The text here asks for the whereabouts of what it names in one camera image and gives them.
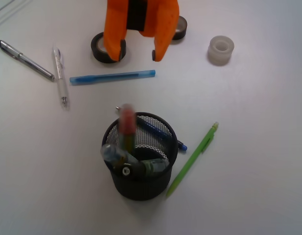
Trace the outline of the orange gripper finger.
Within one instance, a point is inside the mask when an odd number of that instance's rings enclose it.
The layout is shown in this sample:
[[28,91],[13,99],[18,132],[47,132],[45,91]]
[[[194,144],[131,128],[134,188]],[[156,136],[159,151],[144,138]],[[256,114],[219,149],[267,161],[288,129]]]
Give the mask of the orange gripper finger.
[[120,60],[121,41],[127,32],[128,0],[108,0],[104,27],[104,47],[110,58]]
[[177,28],[179,4],[177,0],[148,0],[144,31],[140,34],[154,39],[153,60],[163,59]]

